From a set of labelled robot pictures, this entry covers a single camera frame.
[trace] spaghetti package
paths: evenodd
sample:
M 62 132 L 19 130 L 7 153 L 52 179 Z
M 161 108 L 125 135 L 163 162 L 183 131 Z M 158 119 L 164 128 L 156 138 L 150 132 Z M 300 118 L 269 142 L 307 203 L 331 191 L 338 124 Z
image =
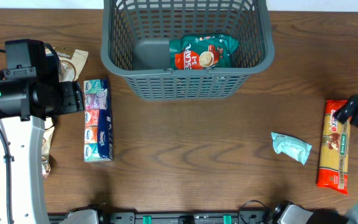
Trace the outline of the spaghetti package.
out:
M 341 124 L 334 118 L 334 113 L 345 104 L 346 100 L 327 101 L 317 186 L 330 187 L 347 195 L 350 119 Z

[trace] brown table surface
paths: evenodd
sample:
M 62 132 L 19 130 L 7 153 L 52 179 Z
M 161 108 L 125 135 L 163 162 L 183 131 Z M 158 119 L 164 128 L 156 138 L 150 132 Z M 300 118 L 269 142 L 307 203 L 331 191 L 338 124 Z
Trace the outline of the brown table surface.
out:
M 114 114 L 114 161 L 83 162 L 84 114 L 55 130 L 48 212 L 90 203 L 139 212 L 237 210 L 257 199 L 305 208 L 358 201 L 358 129 L 352 128 L 349 196 L 316 186 L 325 100 L 358 93 L 358 13 L 271 12 L 275 60 L 221 100 L 148 102 L 100 59 L 100 10 L 0 10 L 0 48 L 37 39 L 89 52 L 79 81 L 108 77 Z M 0 53 L 0 69 L 6 67 Z M 303 166 L 272 148 L 270 132 L 313 148 Z

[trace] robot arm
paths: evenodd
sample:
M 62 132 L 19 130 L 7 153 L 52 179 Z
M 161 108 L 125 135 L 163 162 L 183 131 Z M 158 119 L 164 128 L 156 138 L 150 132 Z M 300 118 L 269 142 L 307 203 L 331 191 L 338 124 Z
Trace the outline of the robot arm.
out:
M 271 219 L 273 224 L 358 224 L 358 203 L 342 216 L 326 209 L 312 213 L 284 201 L 273 211 Z
M 45 47 L 52 55 L 45 54 Z M 8 41 L 5 48 L 7 69 L 0 71 L 0 224 L 49 223 L 41 164 L 45 118 L 83 111 L 81 88 L 77 82 L 59 82 L 60 61 L 50 45 L 27 39 Z

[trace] green coffee packet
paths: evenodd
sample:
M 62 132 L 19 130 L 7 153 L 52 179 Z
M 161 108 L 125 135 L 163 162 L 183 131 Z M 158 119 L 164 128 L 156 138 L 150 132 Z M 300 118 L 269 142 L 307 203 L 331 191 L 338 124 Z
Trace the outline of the green coffee packet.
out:
M 171 68 L 230 68 L 230 55 L 238 46 L 239 41 L 227 34 L 186 35 L 180 40 L 170 40 Z

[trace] crumpled wrapper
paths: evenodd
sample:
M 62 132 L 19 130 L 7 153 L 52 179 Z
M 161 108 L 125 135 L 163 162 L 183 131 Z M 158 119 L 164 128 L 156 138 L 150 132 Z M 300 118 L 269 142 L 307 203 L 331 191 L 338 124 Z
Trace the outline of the crumpled wrapper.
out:
M 71 49 L 68 47 L 54 48 L 60 59 L 60 66 L 62 72 L 59 74 L 59 81 L 75 81 L 80 76 L 80 73 L 88 58 L 88 52 L 78 49 Z M 45 49 L 46 54 L 51 54 L 48 49 Z M 49 151 L 52 143 L 52 136 L 55 127 L 51 118 L 45 121 L 44 138 L 42 139 L 42 176 L 46 179 L 50 173 Z

